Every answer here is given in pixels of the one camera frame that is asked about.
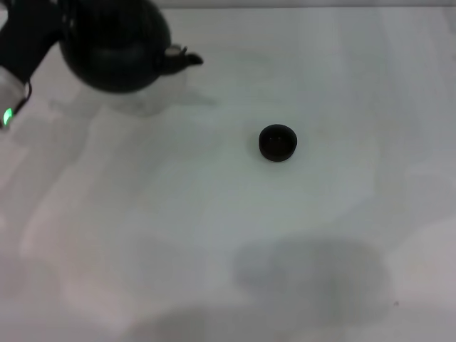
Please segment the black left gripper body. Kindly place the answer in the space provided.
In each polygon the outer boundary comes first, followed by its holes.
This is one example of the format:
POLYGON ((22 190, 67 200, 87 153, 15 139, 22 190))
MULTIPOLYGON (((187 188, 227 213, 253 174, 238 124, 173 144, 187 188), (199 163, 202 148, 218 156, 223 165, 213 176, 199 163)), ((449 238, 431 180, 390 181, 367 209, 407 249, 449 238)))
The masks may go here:
POLYGON ((1 67, 21 83, 30 81, 48 51, 65 39, 69 1, 2 1, 6 23, 1 27, 1 67))

